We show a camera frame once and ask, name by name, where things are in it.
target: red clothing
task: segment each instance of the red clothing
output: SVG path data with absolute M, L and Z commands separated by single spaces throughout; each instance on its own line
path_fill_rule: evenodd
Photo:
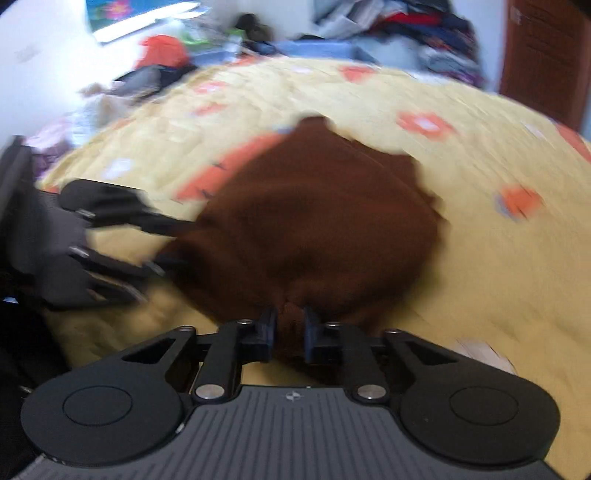
M 382 22 L 404 23 L 409 25 L 428 25 L 437 27 L 441 25 L 441 16 L 437 14 L 404 14 L 397 13 L 385 17 Z
M 155 35 L 146 38 L 141 44 L 148 48 L 144 58 L 135 65 L 136 69 L 148 65 L 164 65 L 178 69 L 191 61 L 184 45 L 174 37 Z

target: pink flower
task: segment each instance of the pink flower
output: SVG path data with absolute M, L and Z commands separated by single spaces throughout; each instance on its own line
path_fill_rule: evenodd
M 132 12 L 129 0 L 114 0 L 110 4 L 106 4 L 104 9 L 105 16 L 109 20 L 121 20 Z

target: small logo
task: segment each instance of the small logo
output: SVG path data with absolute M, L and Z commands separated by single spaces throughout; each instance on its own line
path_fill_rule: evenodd
M 290 402 L 295 402 L 302 399 L 302 396 L 298 392 L 290 392 L 287 395 L 285 395 L 285 397 Z

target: black circular pad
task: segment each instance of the black circular pad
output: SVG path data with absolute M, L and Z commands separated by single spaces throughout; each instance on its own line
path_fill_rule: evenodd
M 465 388 L 450 399 L 453 412 L 474 425 L 492 427 L 511 421 L 519 411 L 508 393 L 486 387 Z
M 42 452 L 66 463 L 126 462 L 174 436 L 183 408 L 164 379 L 119 361 L 98 362 L 40 386 L 21 423 Z
M 402 397 L 400 419 L 428 450 L 492 468 L 545 457 L 560 413 L 540 387 L 469 359 L 426 371 Z
M 87 387 L 70 395 L 64 413 L 80 425 L 109 425 L 125 417 L 133 406 L 131 396 L 120 388 Z

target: orange flower pattern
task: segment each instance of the orange flower pattern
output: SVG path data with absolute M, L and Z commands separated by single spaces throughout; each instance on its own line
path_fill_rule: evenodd
M 405 130 L 424 135 L 431 140 L 443 140 L 456 129 L 434 113 L 401 112 L 397 124 Z
M 373 69 L 372 67 L 365 67 L 359 65 L 347 65 L 341 67 L 339 70 L 347 81 L 353 83 L 359 83 L 368 75 L 372 75 L 375 73 L 375 69 Z
M 208 105 L 200 106 L 199 108 L 195 109 L 193 112 L 197 116 L 205 116 L 210 115 L 211 113 L 219 112 L 220 110 L 224 110 L 227 105 L 223 103 L 209 103 Z
M 204 93 L 212 93 L 221 90 L 227 85 L 226 82 L 203 82 L 200 85 L 197 85 L 194 90 L 196 93 L 200 95 Z
M 248 65 L 254 65 L 255 63 L 261 62 L 263 57 L 255 55 L 243 55 L 237 61 L 231 63 L 232 67 L 246 67 Z
M 534 190 L 521 185 L 506 187 L 497 197 L 497 204 L 504 214 L 518 219 L 530 218 L 543 204 L 542 197 Z
M 573 147 L 579 154 L 591 163 L 591 152 L 589 151 L 589 147 L 585 143 L 585 140 L 581 138 L 581 136 L 575 132 L 574 130 L 570 129 L 566 125 L 556 123 L 556 128 L 562 138 L 564 138 L 570 145 Z
M 220 162 L 200 172 L 176 194 L 176 200 L 206 200 L 217 191 L 246 163 L 280 143 L 285 134 L 271 132 L 259 135 L 244 145 L 230 151 Z

